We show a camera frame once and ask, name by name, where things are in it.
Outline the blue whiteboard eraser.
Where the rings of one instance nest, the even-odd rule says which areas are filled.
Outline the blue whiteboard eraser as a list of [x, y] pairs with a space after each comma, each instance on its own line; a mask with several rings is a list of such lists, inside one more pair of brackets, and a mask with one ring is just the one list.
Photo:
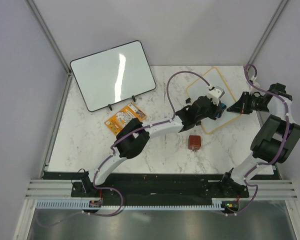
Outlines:
[[222, 116], [223, 112], [226, 109], [227, 109], [227, 106], [224, 103], [220, 102], [219, 105], [216, 108], [216, 115], [215, 115], [215, 117], [216, 118], [220, 118]]

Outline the small yellow framed whiteboard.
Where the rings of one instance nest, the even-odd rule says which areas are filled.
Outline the small yellow framed whiteboard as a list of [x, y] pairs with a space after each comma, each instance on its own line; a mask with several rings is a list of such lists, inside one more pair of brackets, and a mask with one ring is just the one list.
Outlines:
[[191, 109], [196, 110], [206, 134], [211, 134], [241, 117], [240, 113], [227, 111], [236, 103], [236, 98], [218, 68], [212, 67], [203, 74], [210, 83], [197, 79], [186, 88]]

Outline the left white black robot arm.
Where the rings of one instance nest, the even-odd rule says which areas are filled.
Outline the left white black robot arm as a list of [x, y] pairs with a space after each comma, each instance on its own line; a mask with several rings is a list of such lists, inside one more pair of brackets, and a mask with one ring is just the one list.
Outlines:
[[191, 105], [173, 112], [171, 118], [143, 123], [133, 118], [117, 134], [116, 141], [110, 147], [111, 154], [97, 167], [92, 179], [86, 171], [81, 180], [81, 190], [89, 197], [96, 196], [102, 189], [101, 184], [124, 161], [137, 157], [145, 148], [150, 139], [166, 134], [188, 131], [209, 118], [217, 120], [227, 106], [220, 100], [216, 102], [208, 96], [200, 96]]

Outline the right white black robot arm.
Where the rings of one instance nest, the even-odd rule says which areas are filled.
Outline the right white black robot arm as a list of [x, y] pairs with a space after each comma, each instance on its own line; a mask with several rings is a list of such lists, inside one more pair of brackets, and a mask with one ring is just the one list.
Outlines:
[[272, 84], [264, 94], [243, 92], [240, 99], [227, 108], [230, 113], [249, 115], [254, 111], [269, 116], [254, 137], [251, 154], [237, 167], [226, 172], [219, 184], [219, 191], [225, 197], [236, 191], [244, 192], [256, 174], [275, 163], [284, 163], [300, 139], [300, 125], [291, 114], [292, 96], [283, 84]]

